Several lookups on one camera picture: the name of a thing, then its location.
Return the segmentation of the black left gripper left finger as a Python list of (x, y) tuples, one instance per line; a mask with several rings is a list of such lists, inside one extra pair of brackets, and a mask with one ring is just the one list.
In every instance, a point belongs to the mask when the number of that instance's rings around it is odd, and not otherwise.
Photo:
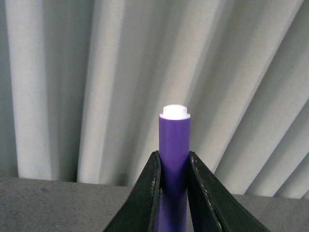
[(152, 152), (125, 203), (105, 232), (153, 232), (160, 199), (161, 162)]

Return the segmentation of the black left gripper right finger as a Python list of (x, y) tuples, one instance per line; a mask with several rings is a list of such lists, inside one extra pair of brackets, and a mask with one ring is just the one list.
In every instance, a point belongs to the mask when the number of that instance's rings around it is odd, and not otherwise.
[(188, 163), (188, 201), (195, 232), (269, 231), (192, 151)]

